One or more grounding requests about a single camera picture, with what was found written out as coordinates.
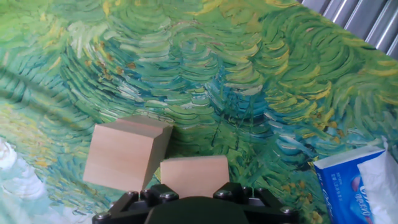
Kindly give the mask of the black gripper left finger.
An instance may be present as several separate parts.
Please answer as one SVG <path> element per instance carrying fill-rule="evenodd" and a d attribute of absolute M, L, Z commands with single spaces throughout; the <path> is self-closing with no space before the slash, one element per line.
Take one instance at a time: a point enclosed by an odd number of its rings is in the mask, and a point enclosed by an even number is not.
<path fill-rule="evenodd" d="M 109 210 L 96 214 L 92 224 L 144 224 L 155 206 L 178 199 L 178 193 L 165 184 L 153 185 L 140 192 L 129 191 Z"/>

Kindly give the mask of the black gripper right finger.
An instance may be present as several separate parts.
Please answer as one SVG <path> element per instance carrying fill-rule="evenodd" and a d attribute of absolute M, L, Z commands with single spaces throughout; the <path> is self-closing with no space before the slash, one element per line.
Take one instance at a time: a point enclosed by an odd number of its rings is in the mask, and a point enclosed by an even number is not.
<path fill-rule="evenodd" d="M 299 212 L 284 205 L 265 188 L 254 189 L 227 182 L 213 194 L 213 199 L 234 205 L 248 223 L 299 224 Z"/>

